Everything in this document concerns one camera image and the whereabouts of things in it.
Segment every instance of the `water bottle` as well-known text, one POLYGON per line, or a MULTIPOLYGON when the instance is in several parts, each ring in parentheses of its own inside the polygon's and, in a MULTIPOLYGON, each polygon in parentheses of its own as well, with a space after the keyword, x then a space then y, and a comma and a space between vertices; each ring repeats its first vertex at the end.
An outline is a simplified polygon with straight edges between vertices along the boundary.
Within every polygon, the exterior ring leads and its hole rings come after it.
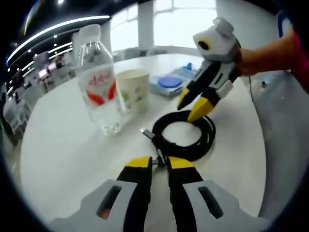
POLYGON ((112 135, 120 130, 120 104, 112 56, 100 37, 100 25, 80 29, 77 78, 90 118, 105 135, 112 135))

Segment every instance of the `bottle cap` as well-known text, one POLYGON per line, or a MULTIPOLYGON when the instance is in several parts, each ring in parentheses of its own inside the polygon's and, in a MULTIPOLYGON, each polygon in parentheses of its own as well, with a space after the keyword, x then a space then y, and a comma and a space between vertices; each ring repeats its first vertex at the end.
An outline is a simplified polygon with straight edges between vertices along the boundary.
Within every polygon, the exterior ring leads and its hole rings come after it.
POLYGON ((99 24, 88 25, 79 30, 80 45, 89 42, 99 41, 100 38, 101 38, 101 26, 99 24))

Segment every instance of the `paper cup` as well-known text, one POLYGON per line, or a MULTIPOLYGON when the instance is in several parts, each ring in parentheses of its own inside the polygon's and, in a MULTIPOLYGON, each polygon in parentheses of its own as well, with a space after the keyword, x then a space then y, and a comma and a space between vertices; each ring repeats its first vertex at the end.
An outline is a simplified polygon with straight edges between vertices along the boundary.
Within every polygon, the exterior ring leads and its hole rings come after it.
POLYGON ((116 75, 117 91, 124 113, 138 113, 148 108, 149 73, 132 69, 116 75))

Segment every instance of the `ceiling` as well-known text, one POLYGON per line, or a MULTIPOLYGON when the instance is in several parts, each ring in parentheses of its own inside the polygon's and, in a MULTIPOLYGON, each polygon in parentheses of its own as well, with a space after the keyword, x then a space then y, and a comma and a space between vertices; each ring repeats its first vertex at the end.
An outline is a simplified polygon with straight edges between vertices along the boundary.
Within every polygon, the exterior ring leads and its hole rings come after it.
MULTIPOLYGON (((34 54, 49 51, 57 46, 71 42, 71 36, 79 28, 88 25, 89 21, 73 23, 51 32, 48 32, 36 40, 27 44, 9 61, 8 56, 19 46, 36 33, 50 26, 76 18, 113 15, 121 9, 137 2, 137 0, 64 0, 59 5, 58 0, 12 0, 8 3, 8 11, 13 12, 14 17, 9 19, 2 17, 2 21, 9 22, 9 28, 5 33, 6 46, 1 48, 1 82, 10 80, 17 72, 32 61, 34 54)), ((108 19, 92 20, 91 23, 103 24, 108 19)))

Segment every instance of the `ceiling light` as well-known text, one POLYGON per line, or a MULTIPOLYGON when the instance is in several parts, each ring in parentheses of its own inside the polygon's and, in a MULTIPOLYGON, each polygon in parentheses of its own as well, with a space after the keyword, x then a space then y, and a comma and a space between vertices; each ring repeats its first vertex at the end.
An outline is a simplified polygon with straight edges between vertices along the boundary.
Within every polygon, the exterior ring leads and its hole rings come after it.
POLYGON ((29 64, 27 64, 24 68, 21 69, 21 71, 26 70, 28 67, 30 67, 32 64, 34 64, 34 61, 31 61, 29 64))
POLYGON ((99 16, 91 16, 91 17, 84 17, 84 18, 77 18, 77 19, 73 19, 70 21, 66 21, 63 23, 59 23, 56 24, 54 26, 51 26, 49 28, 46 28, 42 31, 40 31, 39 33, 31 36, 29 39, 27 39, 26 41, 24 41, 17 49, 15 49, 12 54, 10 54, 10 56, 8 57, 8 59, 6 60, 6 63, 8 64, 8 62, 12 59, 13 56, 15 56, 15 54, 17 52, 19 52, 23 47, 25 47, 28 43, 32 42, 33 40, 35 40, 36 38, 40 37, 41 35, 44 35, 47 32, 50 32, 54 29, 57 29, 59 27, 68 25, 68 24, 72 24, 72 23, 76 23, 76 22, 83 22, 83 21, 88 21, 88 20, 96 20, 96 19, 106 19, 106 18, 110 18, 109 15, 99 15, 99 16))
POLYGON ((13 86, 9 89, 9 91, 6 94, 9 95, 12 90, 13 90, 13 86))
POLYGON ((23 77, 27 76, 30 72, 32 72, 33 70, 35 70, 35 68, 33 67, 32 69, 30 69, 28 72, 26 72, 23 77))
POLYGON ((66 43, 66 44, 64 44, 64 45, 61 45, 61 46, 59 46, 59 47, 56 47, 56 48, 54 48, 54 49, 48 51, 48 53, 51 54, 51 53, 53 53, 53 52, 55 52, 55 51, 57 51, 57 50, 59 50, 59 49, 61 49, 61 48, 63 48, 63 47, 69 46, 69 45, 71 45, 71 44, 73 44, 73 43, 72 43, 72 42, 66 43))
POLYGON ((57 57, 57 56, 60 56, 60 55, 62 55, 62 54, 65 54, 66 52, 69 52, 69 51, 72 51, 72 50, 73 50, 73 48, 69 48, 69 49, 64 50, 64 51, 62 51, 62 52, 59 52, 59 53, 56 54, 56 55, 51 56, 49 59, 53 59, 53 58, 55 58, 55 57, 57 57))

